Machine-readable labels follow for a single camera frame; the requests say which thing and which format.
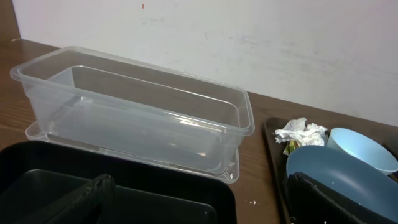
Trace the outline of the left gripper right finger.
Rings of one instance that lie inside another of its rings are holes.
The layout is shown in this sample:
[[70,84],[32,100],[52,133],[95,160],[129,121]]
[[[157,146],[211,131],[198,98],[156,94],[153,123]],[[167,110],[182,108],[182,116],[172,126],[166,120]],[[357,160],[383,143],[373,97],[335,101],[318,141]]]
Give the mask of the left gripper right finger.
[[395,223],[301,172],[289,175],[285,192],[297,223]]

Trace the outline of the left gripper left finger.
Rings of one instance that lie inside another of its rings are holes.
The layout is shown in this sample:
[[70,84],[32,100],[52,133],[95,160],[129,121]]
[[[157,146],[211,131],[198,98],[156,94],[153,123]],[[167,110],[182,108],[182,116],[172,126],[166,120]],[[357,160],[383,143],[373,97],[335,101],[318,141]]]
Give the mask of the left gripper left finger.
[[115,201],[115,182],[101,174],[60,199],[16,220],[15,224],[109,223]]

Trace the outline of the light blue bowl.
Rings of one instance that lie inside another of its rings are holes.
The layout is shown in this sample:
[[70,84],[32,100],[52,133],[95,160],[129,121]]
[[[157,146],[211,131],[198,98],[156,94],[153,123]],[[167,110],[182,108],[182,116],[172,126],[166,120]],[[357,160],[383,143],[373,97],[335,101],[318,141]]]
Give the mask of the light blue bowl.
[[345,152],[385,175],[397,172],[397,159],[385,147],[350,129],[333,128],[326,146]]

